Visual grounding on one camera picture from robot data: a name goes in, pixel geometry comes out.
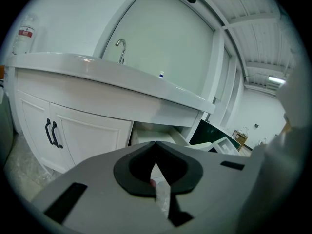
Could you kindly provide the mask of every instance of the ceiling beam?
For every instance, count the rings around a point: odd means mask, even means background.
[[[216,27],[216,28],[223,29],[222,27],[224,25],[228,25],[229,24],[229,21],[227,20],[225,15],[221,12],[219,7],[212,0],[200,0],[200,1],[202,1],[204,4],[206,4],[207,8],[211,12],[213,12],[215,14],[215,16],[218,18],[219,26]],[[232,42],[232,44],[233,44],[233,46],[235,48],[235,52],[237,53],[237,57],[239,59],[239,62],[242,65],[243,76],[246,77],[247,81],[249,81],[248,70],[246,69],[245,57],[243,55],[243,50],[242,50],[242,48],[240,46],[240,43],[238,41],[238,38],[237,38],[235,32],[233,31],[233,29],[229,28],[227,31],[224,30],[224,33],[225,33],[225,40],[229,39],[229,41]]]
[[[285,70],[285,67],[283,66],[265,64],[265,63],[260,63],[260,62],[247,62],[246,67],[247,68],[261,68],[261,69],[266,69],[266,70],[281,72],[281,73],[283,73]]]
[[[287,60],[287,62],[286,62],[286,66],[285,66],[285,69],[284,69],[283,74],[286,74],[287,69],[288,69],[288,66],[289,66],[289,62],[291,61],[291,58],[292,58],[292,56],[289,55],[289,56],[288,56],[288,60]]]
[[[261,13],[243,16],[229,20],[229,24],[224,25],[222,28],[228,29],[253,23],[276,23],[278,20],[278,16],[278,13]]]
[[[264,88],[263,86],[256,86],[256,85],[250,85],[250,84],[244,84],[244,86],[248,89],[256,90],[265,94],[270,94],[272,96],[275,96],[276,91],[268,88]]]

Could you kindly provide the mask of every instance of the green panel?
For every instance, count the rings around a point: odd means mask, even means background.
[[[240,144],[236,140],[232,139],[230,136],[215,128],[208,122],[201,120],[190,141],[190,144],[197,145],[206,142],[213,143],[223,137],[227,137],[236,149],[240,147]]]

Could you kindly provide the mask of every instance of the cabinet door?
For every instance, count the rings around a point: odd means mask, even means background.
[[[59,144],[77,165],[83,160],[126,147],[132,121],[93,115],[50,103]]]
[[[70,156],[66,150],[51,145],[45,130],[47,119],[51,120],[49,102],[18,91],[17,103],[24,136],[39,162],[60,173],[69,170],[67,161]],[[53,141],[51,128],[52,120],[48,130]]]

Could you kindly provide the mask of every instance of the opening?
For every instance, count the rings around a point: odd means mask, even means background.
[[[217,153],[217,151],[215,150],[215,148],[213,147],[212,149],[209,150],[209,152],[212,152],[212,153]]]
[[[151,172],[151,184],[155,186],[156,189],[155,202],[160,208],[161,212],[166,216],[166,218],[168,218],[171,187],[165,179],[164,175],[162,174],[161,170],[159,169],[157,163],[155,164]]]
[[[236,169],[236,170],[240,170],[240,171],[243,170],[243,168],[245,166],[245,165],[237,164],[237,163],[230,162],[230,161],[223,161],[220,165],[221,166],[230,167],[230,168],[233,168],[233,169]]]

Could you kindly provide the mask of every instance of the bottle label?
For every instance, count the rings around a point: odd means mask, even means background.
[[[35,30],[31,27],[22,26],[21,28],[19,28],[19,36],[25,36],[25,37],[31,38],[34,31]]]

